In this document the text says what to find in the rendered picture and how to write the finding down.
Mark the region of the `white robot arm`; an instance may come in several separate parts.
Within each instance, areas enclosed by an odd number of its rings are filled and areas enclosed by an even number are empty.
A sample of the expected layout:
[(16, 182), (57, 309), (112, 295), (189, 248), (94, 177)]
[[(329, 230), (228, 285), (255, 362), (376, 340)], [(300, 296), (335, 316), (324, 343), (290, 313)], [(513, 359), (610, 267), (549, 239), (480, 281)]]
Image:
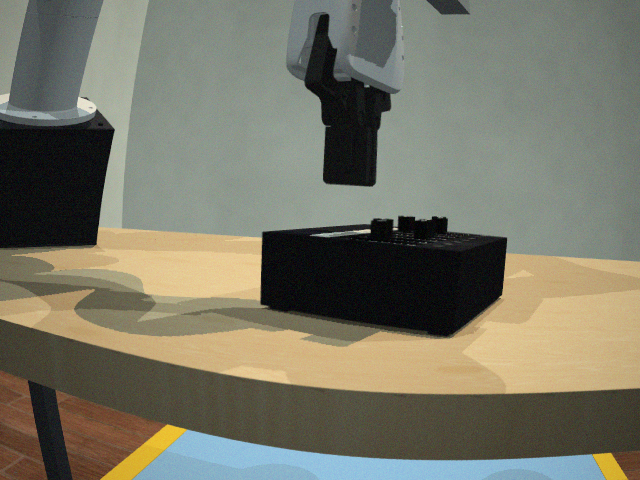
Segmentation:
[[(29, 0), (0, 120), (66, 126), (95, 116), (96, 105), (79, 93), (103, 1)], [(442, 15), (470, 14), (469, 0), (427, 1)]]

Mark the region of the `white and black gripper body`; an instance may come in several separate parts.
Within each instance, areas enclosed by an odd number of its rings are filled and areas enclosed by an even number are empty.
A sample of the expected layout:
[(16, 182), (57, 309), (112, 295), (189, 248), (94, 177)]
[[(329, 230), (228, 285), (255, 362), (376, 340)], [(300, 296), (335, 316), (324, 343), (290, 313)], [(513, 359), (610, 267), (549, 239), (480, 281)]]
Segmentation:
[(329, 14), (328, 37), (337, 49), (334, 78), (351, 81), (352, 77), (363, 82), (364, 87), (371, 85), (390, 94), (398, 93), (404, 82), (399, 0), (295, 0), (286, 66), (302, 81), (323, 14)]

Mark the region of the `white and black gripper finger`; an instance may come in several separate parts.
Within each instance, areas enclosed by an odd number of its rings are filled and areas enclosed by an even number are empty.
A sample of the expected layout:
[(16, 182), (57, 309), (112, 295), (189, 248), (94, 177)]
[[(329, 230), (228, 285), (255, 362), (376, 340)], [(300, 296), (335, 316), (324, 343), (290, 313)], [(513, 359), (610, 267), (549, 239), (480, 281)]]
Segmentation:
[(366, 122), (364, 126), (360, 127), (371, 128), (370, 172), (369, 183), (366, 186), (372, 187), (376, 183), (377, 133), (381, 124), (381, 113), (391, 110), (391, 97), (390, 93), (387, 93), (370, 85), (369, 87), (364, 87), (364, 91)]
[(325, 125), (323, 181), (366, 186), (371, 128), (360, 127), (366, 121), (364, 83), (352, 77), (351, 81), (334, 78), (337, 49), (332, 47), (328, 28), (329, 14), (320, 15), (304, 81), (321, 101)]

